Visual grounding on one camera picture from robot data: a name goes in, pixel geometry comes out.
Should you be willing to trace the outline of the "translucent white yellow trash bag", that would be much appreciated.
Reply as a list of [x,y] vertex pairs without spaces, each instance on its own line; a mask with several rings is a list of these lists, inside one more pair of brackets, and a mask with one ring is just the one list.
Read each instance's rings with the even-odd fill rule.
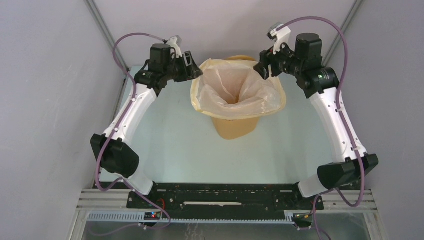
[[193,108],[222,120],[243,120],[272,115],[284,109],[286,93],[277,77],[263,79],[255,61],[208,59],[202,76],[192,81]]

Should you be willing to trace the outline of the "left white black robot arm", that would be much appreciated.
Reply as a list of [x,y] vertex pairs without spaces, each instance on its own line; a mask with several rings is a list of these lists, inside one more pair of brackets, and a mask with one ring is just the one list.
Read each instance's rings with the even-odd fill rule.
[[168,81],[191,81],[202,74],[190,51],[181,52],[176,44],[171,43],[153,44],[150,58],[135,76],[130,77],[132,88],[125,105],[112,124],[101,135],[94,134],[90,140],[96,168],[128,183],[140,193],[138,201],[145,208],[156,206],[158,194],[152,191],[154,182],[145,175],[140,157],[131,148],[135,132]]

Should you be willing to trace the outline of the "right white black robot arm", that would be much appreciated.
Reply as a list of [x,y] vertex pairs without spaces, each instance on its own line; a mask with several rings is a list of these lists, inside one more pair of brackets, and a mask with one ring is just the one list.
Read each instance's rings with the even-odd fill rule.
[[379,159],[376,154],[368,153],[354,130],[350,139],[346,128],[352,128],[352,123],[347,115],[346,124],[343,123],[342,108],[336,102],[340,82],[336,72],[322,64],[319,35],[299,34],[294,50],[286,43],[289,33],[269,33],[268,37],[275,41],[274,46],[259,54],[254,70],[265,80],[282,73],[294,76],[317,111],[331,143],[332,162],[319,166],[315,175],[298,182],[298,191],[290,196],[295,208],[304,209],[312,196],[364,178],[379,164]]

